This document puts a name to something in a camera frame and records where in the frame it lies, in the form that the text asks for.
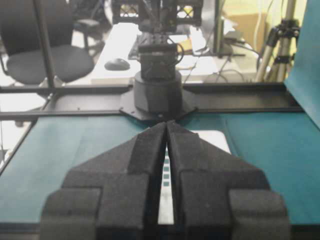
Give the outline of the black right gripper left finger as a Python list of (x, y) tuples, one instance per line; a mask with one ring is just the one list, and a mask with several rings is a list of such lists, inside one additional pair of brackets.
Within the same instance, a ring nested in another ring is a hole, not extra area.
[(142, 240), (158, 224), (165, 123), (71, 168), (45, 202), (43, 240)]

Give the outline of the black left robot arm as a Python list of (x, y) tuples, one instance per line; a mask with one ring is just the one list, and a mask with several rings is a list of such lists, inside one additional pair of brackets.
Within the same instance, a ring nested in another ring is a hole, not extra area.
[[(134, 5), (136, 16), (122, 16)], [(124, 110), (154, 121), (132, 139), (72, 167), (61, 187), (48, 195), (40, 224), (41, 240), (142, 240), (158, 225), (168, 120), (195, 110), (176, 70), (178, 48), (168, 43), (177, 18), (176, 0), (114, 0), (113, 22), (135, 23), (148, 34), (138, 46), (140, 70)]]

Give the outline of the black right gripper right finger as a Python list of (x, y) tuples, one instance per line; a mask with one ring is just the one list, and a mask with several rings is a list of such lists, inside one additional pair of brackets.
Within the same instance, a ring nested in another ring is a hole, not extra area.
[(283, 197), (264, 172), (167, 123), (175, 219), (187, 240), (288, 240)]

